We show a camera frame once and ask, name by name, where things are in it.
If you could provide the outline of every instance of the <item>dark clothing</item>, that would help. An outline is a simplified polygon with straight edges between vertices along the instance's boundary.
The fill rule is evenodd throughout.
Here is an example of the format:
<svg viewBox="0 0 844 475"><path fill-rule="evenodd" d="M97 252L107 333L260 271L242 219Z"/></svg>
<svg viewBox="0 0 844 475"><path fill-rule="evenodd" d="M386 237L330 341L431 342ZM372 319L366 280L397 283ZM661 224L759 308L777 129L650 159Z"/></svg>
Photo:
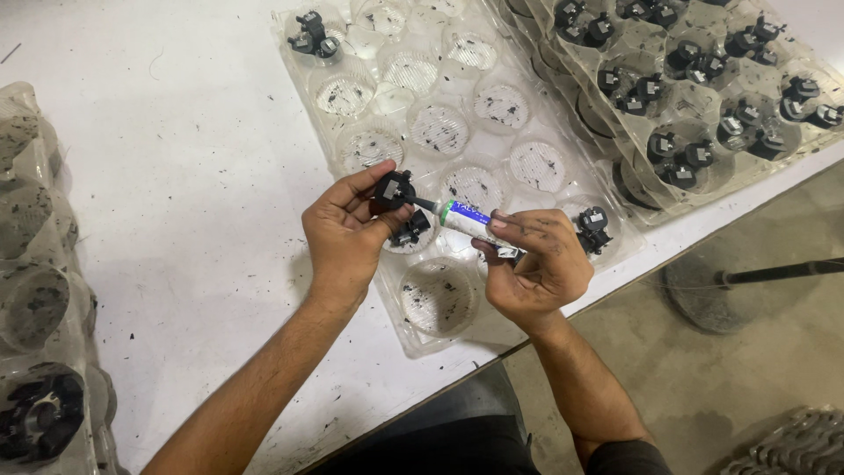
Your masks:
<svg viewBox="0 0 844 475"><path fill-rule="evenodd" d="M514 416L481 416L416 430L319 468L315 472L539 475ZM601 445L587 468L587 475L634 474L671 472L659 450L640 440Z"/></svg>

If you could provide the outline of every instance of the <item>plastic blister tray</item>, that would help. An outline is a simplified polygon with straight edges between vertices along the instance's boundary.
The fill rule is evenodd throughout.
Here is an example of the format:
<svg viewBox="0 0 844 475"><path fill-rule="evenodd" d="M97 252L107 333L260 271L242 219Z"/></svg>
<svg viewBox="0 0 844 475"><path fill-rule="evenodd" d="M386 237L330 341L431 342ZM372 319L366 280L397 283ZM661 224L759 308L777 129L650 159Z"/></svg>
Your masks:
<svg viewBox="0 0 844 475"><path fill-rule="evenodd" d="M32 86L0 89L0 473L123 474L60 162Z"/></svg>
<svg viewBox="0 0 844 475"><path fill-rule="evenodd" d="M645 224L720 198L844 135L840 118L817 117L844 113L844 77L779 27L787 21L764 0L488 1L524 40L517 44L534 73L575 109L599 176ZM598 28L601 19L610 26ZM654 74L661 96L643 101L642 80ZM820 93L790 101L797 79L813 80ZM743 104L758 120L732 135L719 130ZM712 165L688 167L676 154L647 160L648 140L668 133L678 153L711 142ZM680 167L692 178L675 179Z"/></svg>
<svg viewBox="0 0 844 475"><path fill-rule="evenodd" d="M338 0L273 14L282 57L336 178L392 158L413 173L420 197L454 199L487 215L561 208L576 222L580 212L601 206L613 240L602 254L590 254L597 271L642 249L644 239L597 179L557 98L501 34L495 8L479 0L390 1ZM403 28L380 29L378 14L373 25L360 13L368 8L389 12L388 22ZM346 19L336 57L289 47L287 38L301 35L290 15L310 11ZM431 229L417 243L384 244L376 276L412 357L482 334L496 315L484 298L485 262L470 237L425 215Z"/></svg>

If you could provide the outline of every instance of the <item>dirty hand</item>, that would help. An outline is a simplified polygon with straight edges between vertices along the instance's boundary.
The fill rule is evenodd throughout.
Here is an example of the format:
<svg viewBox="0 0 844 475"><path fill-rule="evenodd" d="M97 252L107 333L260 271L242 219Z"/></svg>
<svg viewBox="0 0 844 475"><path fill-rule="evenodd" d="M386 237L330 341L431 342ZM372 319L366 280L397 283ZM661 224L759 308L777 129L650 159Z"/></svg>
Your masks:
<svg viewBox="0 0 844 475"><path fill-rule="evenodd" d="M314 270L308 298L314 303L354 311L363 302L381 246L414 213L412 205L385 210L372 199L376 182L395 168L387 160L341 178L302 213Z"/></svg>
<svg viewBox="0 0 844 475"><path fill-rule="evenodd" d="M561 210L531 210L512 216L493 211L487 225L496 237L527 250L513 268L489 243L472 245L489 266L486 298L529 336L537 336L560 318L556 310L583 295L594 269Z"/></svg>

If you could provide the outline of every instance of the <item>concrete floor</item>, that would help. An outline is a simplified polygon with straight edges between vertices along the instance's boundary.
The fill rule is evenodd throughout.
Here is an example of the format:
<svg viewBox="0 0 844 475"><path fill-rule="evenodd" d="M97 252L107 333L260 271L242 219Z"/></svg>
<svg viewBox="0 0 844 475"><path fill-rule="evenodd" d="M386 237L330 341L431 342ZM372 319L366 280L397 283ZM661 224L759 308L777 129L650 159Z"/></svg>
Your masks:
<svg viewBox="0 0 844 475"><path fill-rule="evenodd" d="M690 252L758 269L844 256L844 163ZM753 321L730 336L693 330L648 276L572 320L630 393L676 475L715 474L799 407L844 408L844 273L730 291ZM505 360L533 459L580 473L533 347Z"/></svg>

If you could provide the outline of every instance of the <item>white table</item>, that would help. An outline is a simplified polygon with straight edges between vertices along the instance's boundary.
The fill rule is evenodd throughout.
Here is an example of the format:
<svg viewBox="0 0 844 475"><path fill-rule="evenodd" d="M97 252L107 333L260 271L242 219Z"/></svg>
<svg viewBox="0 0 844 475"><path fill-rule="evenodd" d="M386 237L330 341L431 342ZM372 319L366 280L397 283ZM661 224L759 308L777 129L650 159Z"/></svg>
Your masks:
<svg viewBox="0 0 844 475"><path fill-rule="evenodd" d="M844 3L771 2L791 32L844 70ZM132 472L307 289L299 215L332 178L270 30L271 10L297 4L0 5L0 56L22 43L0 66L0 84L35 86L67 152L78 257L102 304L95 338L118 394L112 428ZM647 249L596 276L564 310L585 308L843 156L838 144L647 232ZM487 333L409 359L373 288L247 473L294 472L525 338L504 320Z"/></svg>

